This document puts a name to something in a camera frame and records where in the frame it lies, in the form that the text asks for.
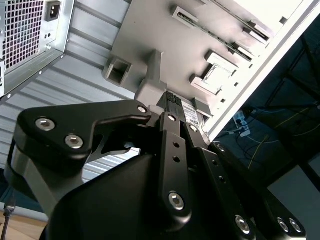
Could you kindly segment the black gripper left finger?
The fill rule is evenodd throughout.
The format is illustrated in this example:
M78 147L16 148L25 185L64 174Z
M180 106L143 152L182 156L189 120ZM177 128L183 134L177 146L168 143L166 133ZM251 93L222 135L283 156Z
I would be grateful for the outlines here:
M69 193L144 154L181 123L136 100L30 108L16 122L5 177L51 218Z

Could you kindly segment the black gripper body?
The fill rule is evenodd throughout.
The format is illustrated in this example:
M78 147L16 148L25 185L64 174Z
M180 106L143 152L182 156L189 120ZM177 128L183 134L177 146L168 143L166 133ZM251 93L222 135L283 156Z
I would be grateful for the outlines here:
M49 240L213 240L218 237L218 156L191 134L162 132L141 154L65 196L46 228Z

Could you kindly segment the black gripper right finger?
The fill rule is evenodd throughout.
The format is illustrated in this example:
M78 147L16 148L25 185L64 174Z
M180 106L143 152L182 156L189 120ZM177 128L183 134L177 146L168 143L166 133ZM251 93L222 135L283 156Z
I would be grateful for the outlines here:
M298 219L250 173L220 142L208 145L200 131L193 107L174 98L182 118L183 133L192 160L214 200L217 225L212 229L220 240L305 240L307 232ZM188 110L192 121L188 121Z

